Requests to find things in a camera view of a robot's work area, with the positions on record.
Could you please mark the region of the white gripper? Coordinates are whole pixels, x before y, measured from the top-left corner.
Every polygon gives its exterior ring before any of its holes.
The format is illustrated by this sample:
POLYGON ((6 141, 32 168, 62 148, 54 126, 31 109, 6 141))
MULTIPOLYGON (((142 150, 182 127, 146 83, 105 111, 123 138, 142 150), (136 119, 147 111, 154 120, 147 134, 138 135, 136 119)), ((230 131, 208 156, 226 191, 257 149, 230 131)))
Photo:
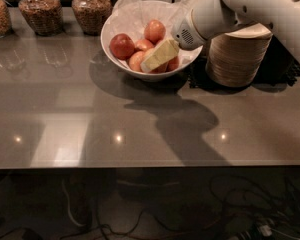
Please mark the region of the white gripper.
POLYGON ((178 17, 172 27, 175 39, 166 39, 143 59, 141 70, 149 73, 168 63, 183 50, 194 50, 210 39, 237 31, 247 25, 247 19, 231 10, 223 0, 190 0, 188 10, 178 17))

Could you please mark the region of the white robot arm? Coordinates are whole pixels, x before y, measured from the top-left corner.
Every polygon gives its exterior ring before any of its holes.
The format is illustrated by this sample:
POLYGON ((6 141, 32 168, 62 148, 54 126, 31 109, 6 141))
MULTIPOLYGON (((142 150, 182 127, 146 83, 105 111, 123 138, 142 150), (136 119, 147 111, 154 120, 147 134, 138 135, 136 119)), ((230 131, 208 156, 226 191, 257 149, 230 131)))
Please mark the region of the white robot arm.
POLYGON ((158 50, 170 60, 179 50, 195 50, 221 34, 257 23, 269 29, 300 64, 300 0, 194 0, 158 50))

